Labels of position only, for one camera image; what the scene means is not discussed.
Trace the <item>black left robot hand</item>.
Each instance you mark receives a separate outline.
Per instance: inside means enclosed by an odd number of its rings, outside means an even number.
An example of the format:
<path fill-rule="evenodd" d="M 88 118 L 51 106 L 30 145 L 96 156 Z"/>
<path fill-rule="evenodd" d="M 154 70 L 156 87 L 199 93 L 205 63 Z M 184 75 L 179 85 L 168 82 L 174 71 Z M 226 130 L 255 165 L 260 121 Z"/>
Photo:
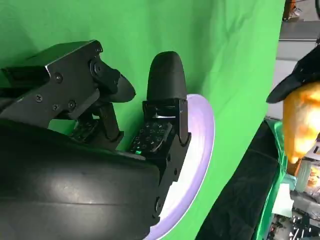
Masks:
<path fill-rule="evenodd" d="M 283 101 L 294 90 L 320 80 L 320 44 L 314 39 L 280 39 L 268 104 Z"/>

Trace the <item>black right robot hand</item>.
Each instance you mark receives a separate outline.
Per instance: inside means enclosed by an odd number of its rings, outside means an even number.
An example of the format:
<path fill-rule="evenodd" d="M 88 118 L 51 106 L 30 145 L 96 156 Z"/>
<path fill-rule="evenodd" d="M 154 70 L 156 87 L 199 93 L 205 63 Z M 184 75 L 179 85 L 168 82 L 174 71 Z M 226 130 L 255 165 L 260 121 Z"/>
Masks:
<path fill-rule="evenodd" d="M 143 124 L 118 151 L 113 104 L 136 91 L 102 51 L 97 40 L 60 43 L 3 69 L 3 240 L 141 240 L 160 221 L 192 137 L 182 60 L 154 57 Z"/>

